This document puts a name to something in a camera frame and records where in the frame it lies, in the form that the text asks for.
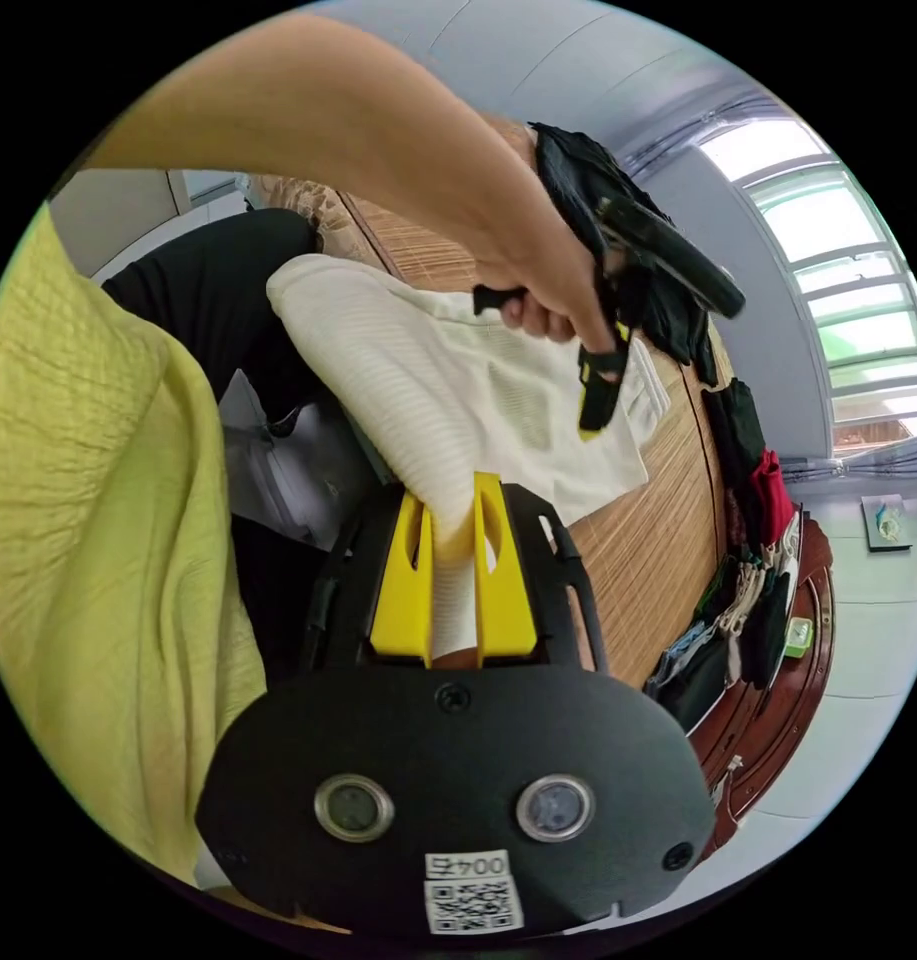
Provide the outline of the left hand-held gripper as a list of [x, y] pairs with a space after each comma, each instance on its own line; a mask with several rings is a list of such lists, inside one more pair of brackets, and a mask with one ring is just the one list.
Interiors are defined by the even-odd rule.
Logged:
[[[595, 261], [595, 286], [606, 324], [614, 336], [613, 348], [591, 353], [580, 342], [579, 380], [582, 401], [578, 430], [583, 438], [600, 433], [612, 420], [628, 367], [635, 334], [645, 325], [654, 285], [655, 222], [650, 217], [596, 217], [593, 225], [602, 246], [586, 247]], [[514, 290], [498, 291], [482, 285], [473, 289], [476, 312], [503, 306]]]

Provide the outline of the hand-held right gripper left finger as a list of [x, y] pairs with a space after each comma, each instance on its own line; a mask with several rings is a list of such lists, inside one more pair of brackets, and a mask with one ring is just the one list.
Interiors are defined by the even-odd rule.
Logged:
[[369, 634], [376, 655], [431, 666], [433, 579], [431, 515], [413, 493], [404, 490]]

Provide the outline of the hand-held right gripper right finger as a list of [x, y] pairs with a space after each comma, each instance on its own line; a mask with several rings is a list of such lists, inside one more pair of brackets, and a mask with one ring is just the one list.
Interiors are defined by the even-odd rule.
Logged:
[[477, 664], [524, 659], [538, 642], [515, 528], [498, 475], [474, 475]]

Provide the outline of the person's left hand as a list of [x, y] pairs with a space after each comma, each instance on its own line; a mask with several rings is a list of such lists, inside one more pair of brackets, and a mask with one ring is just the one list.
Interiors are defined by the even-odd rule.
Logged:
[[525, 161], [479, 115], [457, 128], [455, 209], [448, 234], [476, 261], [479, 282], [514, 290], [498, 313], [511, 330], [593, 354], [614, 346], [599, 305], [595, 261], [574, 236]]

